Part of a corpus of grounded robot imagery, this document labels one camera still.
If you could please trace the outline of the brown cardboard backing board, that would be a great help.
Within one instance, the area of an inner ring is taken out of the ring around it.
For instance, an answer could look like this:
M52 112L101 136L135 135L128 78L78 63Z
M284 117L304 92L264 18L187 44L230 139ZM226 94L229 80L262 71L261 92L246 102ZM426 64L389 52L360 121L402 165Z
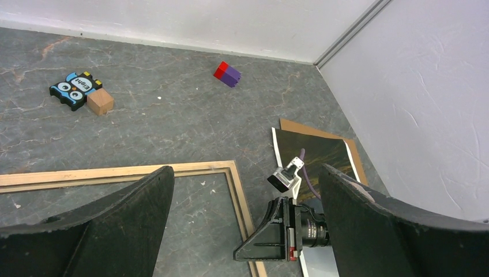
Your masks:
M295 132L295 133L300 133L300 134L306 134L306 135L311 135L311 136L318 136L318 137L323 137L327 139L341 139L344 140L349 147L349 150L351 151L352 154L352 160L353 164L355 165L356 168L356 175L358 178L358 181L361 182L362 184L369 186L368 179L366 177L366 174L364 172L363 164L360 159L360 155L358 152L358 148L354 142L353 139L350 138L345 138L338 136L336 134L328 133L325 131L321 131L318 129L314 129L310 126L303 125L294 121L290 121L288 119L280 118L280 127L281 130L286 130L290 132Z

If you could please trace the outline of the wooden picture frame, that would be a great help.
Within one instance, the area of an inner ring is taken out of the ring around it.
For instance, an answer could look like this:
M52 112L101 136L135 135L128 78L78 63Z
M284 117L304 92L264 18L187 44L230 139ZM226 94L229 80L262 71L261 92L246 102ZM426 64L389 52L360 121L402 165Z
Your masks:
M241 236L253 232L233 161L6 174L1 192L129 182L105 197L41 220L1 228L2 276L152 276L175 178L223 173Z

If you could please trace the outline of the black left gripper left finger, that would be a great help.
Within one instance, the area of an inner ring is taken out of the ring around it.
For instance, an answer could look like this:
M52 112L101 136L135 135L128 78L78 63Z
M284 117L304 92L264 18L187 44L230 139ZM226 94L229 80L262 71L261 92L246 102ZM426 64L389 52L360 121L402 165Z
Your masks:
M164 166L76 209L1 228L1 275L152 276L174 185Z

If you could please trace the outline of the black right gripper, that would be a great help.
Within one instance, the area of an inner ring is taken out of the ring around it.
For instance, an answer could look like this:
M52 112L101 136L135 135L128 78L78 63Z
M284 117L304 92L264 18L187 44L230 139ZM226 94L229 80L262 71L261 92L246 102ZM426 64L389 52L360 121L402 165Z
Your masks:
M278 197L268 203L267 217L250 238L233 252L235 261L294 261L289 228L295 230L296 248L329 245L325 215L306 204Z

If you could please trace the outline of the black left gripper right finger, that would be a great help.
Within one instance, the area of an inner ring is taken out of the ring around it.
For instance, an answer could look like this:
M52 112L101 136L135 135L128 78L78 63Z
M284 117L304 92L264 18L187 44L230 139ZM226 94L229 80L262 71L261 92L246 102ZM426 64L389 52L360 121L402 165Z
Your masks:
M340 276L487 276L488 224L385 196L324 164L322 206Z

